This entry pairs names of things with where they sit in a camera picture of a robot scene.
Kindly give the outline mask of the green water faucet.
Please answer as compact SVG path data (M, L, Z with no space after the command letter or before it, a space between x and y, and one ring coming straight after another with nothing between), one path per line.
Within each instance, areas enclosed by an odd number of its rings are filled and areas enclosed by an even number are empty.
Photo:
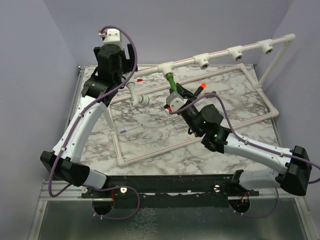
M177 85L175 83L173 74L172 73L167 73L165 75L165 78L169 82L169 85L170 85L172 91L176 92L177 91Z

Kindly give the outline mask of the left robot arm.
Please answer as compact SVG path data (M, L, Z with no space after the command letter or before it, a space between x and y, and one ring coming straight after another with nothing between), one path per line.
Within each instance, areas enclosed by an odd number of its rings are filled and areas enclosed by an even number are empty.
M40 161L50 172L49 180L57 177L76 187L93 188L97 196L106 197L111 190L108 177L80 162L85 144L100 116L107 111L113 97L123 87L123 80L137 70L137 50L127 46L129 58L116 43L95 47L98 66L84 83L77 110L66 131L51 151L43 151Z

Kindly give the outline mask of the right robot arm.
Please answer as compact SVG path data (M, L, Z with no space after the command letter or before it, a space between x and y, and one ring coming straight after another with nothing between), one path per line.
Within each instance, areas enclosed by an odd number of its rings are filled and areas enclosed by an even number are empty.
M236 133L232 126L221 125L228 120L214 104L198 110L199 92L185 89L180 84L172 91L174 99L167 101L172 113L180 115L188 125L188 134L201 138L201 143L211 152L244 157L266 166L264 170L241 171L230 182L229 189L240 196L257 188L281 188L295 196L305 196L311 184L312 163L305 148L283 148L268 145Z

